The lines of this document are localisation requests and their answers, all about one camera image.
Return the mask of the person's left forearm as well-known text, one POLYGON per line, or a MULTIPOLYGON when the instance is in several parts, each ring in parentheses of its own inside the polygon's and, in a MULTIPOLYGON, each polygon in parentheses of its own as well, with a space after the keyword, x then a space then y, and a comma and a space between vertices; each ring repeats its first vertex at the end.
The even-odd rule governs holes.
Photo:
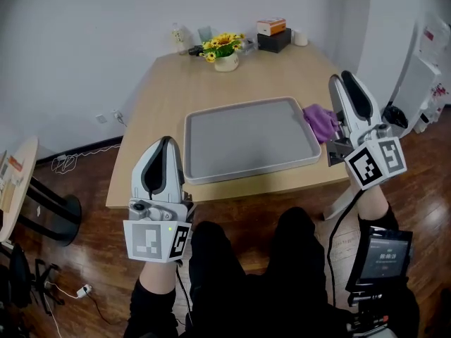
POLYGON ((146 262, 130 300, 123 338, 177 338, 173 314, 177 264, 146 262))

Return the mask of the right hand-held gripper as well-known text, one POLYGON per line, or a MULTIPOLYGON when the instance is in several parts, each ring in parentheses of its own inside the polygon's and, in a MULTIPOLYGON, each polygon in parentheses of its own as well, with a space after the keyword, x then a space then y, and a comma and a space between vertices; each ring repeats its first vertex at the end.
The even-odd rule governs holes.
POLYGON ((376 124, 381 115, 369 88, 344 70, 330 77, 329 93, 340 138, 327 143, 328 164, 345 163, 363 191, 406 172, 399 138, 391 126, 376 124))

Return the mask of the grey table leg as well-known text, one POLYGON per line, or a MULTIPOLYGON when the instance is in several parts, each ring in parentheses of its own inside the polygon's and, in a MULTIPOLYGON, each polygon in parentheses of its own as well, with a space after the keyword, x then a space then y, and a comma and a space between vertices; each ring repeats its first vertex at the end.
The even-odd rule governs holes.
POLYGON ((354 192, 351 187, 348 187, 331 205, 323 210, 323 219, 330 220, 339 217, 353 198, 354 192))

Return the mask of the person's right forearm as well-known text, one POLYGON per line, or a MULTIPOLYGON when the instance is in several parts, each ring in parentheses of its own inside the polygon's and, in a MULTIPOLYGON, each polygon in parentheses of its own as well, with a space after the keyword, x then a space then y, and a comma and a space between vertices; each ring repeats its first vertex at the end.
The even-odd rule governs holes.
POLYGON ((357 212, 361 232, 371 226, 387 230, 399 230, 399 225, 380 185, 363 192, 357 200, 357 212))

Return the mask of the clear plastic bottle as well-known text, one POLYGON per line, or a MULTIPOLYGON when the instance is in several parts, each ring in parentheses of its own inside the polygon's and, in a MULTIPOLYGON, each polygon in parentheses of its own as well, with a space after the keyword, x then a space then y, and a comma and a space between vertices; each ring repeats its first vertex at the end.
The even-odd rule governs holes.
POLYGON ((184 31, 183 26, 179 25, 178 23, 173 23, 172 36, 174 38, 177 52, 180 55, 187 54, 188 48, 186 47, 186 44, 185 44, 185 31, 184 31))

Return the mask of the round wooden side table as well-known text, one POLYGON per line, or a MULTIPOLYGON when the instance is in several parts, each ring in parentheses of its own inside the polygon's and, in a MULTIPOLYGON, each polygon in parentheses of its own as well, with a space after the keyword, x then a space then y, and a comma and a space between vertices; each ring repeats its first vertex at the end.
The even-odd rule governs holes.
POLYGON ((10 236, 18 223, 62 246, 68 246, 76 238, 82 222, 82 206, 75 195, 59 196, 33 176, 38 146, 38 138, 30 137, 12 155, 22 165, 22 170, 18 173, 19 185, 12 193, 8 211, 0 209, 3 218, 0 227, 0 244, 9 248, 12 247, 10 236), (40 225, 21 214, 26 197, 53 214, 51 228, 40 225))

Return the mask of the person's leg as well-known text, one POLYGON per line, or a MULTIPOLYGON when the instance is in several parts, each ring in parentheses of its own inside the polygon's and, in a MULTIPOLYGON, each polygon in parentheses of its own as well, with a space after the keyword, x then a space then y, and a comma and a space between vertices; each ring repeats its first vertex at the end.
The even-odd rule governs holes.
POLYGON ((326 338, 328 296, 324 248, 306 211, 282 214, 264 273, 271 322, 284 337, 326 338))
POLYGON ((199 338, 244 338, 247 280, 223 228, 196 226, 189 260, 192 330, 199 338))

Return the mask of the black bin bag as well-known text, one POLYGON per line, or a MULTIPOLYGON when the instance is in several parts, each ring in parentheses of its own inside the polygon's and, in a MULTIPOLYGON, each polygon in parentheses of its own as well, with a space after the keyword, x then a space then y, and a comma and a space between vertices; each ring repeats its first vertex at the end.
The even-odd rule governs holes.
POLYGON ((382 118, 387 124, 395 125, 402 129, 408 128, 409 122, 404 112, 392 104, 385 107, 382 118))

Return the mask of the person's right leg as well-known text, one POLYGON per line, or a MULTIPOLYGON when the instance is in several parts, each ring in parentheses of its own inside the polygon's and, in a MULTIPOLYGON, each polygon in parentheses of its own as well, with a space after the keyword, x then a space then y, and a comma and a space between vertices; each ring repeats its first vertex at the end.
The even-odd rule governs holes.
POLYGON ((282 214, 264 273, 271 322, 284 337, 326 338, 328 296, 324 248, 306 211, 282 214))

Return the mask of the purple cloth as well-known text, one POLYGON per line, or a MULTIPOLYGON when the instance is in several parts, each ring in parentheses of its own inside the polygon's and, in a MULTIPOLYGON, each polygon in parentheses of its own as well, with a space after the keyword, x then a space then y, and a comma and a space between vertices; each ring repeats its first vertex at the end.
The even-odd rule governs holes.
POLYGON ((309 123, 319 144, 328 142, 339 131, 337 115, 318 104, 303 109, 304 119, 309 123))

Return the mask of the person's left leg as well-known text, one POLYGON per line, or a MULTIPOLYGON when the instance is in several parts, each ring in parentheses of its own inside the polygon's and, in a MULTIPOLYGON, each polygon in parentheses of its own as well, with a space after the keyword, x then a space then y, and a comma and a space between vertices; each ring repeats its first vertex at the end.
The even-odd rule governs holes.
POLYGON ((199 338, 244 338, 247 280, 223 228, 196 226, 189 260, 192 330, 199 338))

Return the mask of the black box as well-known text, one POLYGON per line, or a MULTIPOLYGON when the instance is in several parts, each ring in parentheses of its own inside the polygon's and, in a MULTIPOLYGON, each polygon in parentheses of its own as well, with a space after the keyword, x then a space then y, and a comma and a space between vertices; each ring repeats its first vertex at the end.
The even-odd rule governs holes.
POLYGON ((272 36, 266 36, 262 34, 257 35, 259 50, 269 51, 277 54, 291 43, 291 39, 292 31, 288 27, 284 31, 272 36))

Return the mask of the white water dispenser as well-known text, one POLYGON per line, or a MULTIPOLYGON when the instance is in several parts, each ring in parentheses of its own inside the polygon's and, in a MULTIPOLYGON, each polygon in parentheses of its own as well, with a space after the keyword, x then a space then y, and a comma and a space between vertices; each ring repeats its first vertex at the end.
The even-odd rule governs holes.
POLYGON ((419 48, 410 58, 404 79, 393 101, 407 122, 396 135, 400 138, 412 130, 424 132, 438 121, 445 105, 443 97, 449 92, 443 85, 443 64, 451 41, 451 26, 438 15, 427 13, 419 35, 419 48))

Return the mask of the grey tray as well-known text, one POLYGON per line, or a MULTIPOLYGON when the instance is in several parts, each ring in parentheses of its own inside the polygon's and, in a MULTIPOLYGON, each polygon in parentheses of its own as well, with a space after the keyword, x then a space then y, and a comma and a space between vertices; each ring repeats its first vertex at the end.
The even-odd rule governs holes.
POLYGON ((193 185, 298 168, 320 157, 321 146, 290 96, 210 108, 185 118, 183 167, 193 185))

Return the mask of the yellow sunflower bouquet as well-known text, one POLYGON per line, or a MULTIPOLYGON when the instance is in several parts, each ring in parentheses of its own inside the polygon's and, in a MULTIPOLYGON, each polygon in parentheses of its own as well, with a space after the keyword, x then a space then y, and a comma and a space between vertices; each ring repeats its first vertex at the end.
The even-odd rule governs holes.
POLYGON ((232 55, 242 48, 244 34, 222 33, 202 44, 202 52, 199 54, 209 63, 214 63, 219 58, 232 55))

